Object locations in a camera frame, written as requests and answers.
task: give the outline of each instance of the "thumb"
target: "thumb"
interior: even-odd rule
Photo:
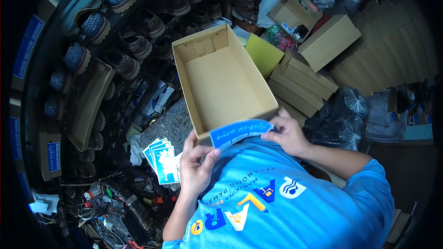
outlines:
[[[202,169],[211,174],[214,164],[219,159],[221,152],[222,151],[220,149],[214,149],[213,151],[209,152],[202,164]]]
[[[282,139],[282,134],[277,132],[267,132],[261,135],[261,139],[264,141],[273,141],[280,143]]]

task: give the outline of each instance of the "cardboard shoe box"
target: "cardboard shoe box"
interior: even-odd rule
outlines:
[[[347,15],[336,15],[303,42],[299,49],[314,72],[318,72],[361,36]]]
[[[268,17],[296,41],[303,42],[323,17],[323,12],[310,0],[280,0],[268,13]],[[307,29],[305,36],[298,38],[294,31],[300,25]]]
[[[228,25],[172,43],[192,125],[203,143],[209,131],[245,119],[270,119],[277,101]]]

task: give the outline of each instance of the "blue sticker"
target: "blue sticker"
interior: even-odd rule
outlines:
[[[60,142],[48,142],[49,172],[60,170]]]
[[[266,120],[250,119],[209,131],[209,136],[214,148],[224,150],[246,137],[260,136],[272,129],[274,126]]]
[[[17,76],[20,79],[24,78],[32,49],[36,45],[36,40],[38,39],[44,24],[45,23],[36,17],[36,15],[32,15],[30,18],[25,34],[23,35],[22,42],[20,43],[17,58],[15,59],[14,70],[12,71],[14,76]]]
[[[32,198],[32,192],[30,191],[26,174],[24,172],[19,172],[18,175],[19,175],[20,186],[22,187],[23,190],[23,194],[25,195],[26,200],[29,200]]]
[[[20,144],[20,119],[9,118],[9,137],[14,159],[22,159],[22,147]]]

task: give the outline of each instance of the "stack of shoe boxes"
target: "stack of shoe boxes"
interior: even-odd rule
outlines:
[[[327,72],[314,72],[300,54],[289,49],[272,72],[268,85],[276,97],[309,118],[323,107],[323,99],[328,100],[338,89]]]

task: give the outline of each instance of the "person's right hand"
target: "person's right hand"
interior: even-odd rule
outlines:
[[[269,122],[274,125],[280,133],[268,132],[261,136],[262,140],[278,143],[283,150],[291,156],[303,157],[312,147],[298,121],[284,109],[280,108],[279,116],[274,117]]]

